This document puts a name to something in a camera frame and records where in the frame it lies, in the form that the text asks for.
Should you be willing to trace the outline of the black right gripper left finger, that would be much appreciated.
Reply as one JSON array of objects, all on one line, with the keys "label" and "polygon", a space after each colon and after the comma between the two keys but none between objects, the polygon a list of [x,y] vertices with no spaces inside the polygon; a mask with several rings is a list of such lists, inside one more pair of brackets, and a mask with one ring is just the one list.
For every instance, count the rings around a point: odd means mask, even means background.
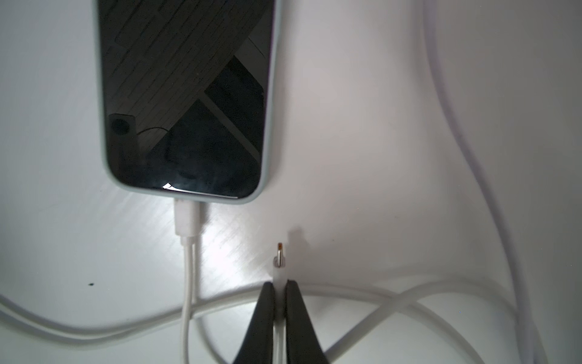
[{"label": "black right gripper left finger", "polygon": [[275,289],[263,284],[253,316],[234,364],[272,364],[274,352]]}]

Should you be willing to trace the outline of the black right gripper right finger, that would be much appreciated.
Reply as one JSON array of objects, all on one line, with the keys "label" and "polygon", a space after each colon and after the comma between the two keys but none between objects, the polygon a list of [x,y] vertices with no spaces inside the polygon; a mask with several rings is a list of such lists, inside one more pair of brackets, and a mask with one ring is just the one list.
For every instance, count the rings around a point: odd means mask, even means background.
[{"label": "black right gripper right finger", "polygon": [[286,359],[289,364],[329,364],[296,281],[285,288]]}]

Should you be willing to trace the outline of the phone with light green case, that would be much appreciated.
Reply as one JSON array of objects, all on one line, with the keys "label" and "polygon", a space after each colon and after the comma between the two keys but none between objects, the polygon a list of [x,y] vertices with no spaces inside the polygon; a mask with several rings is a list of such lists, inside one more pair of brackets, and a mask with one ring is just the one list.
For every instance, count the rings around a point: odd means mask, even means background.
[{"label": "phone with light green case", "polygon": [[247,203],[268,180],[280,1],[97,1],[104,162],[121,187]]}]

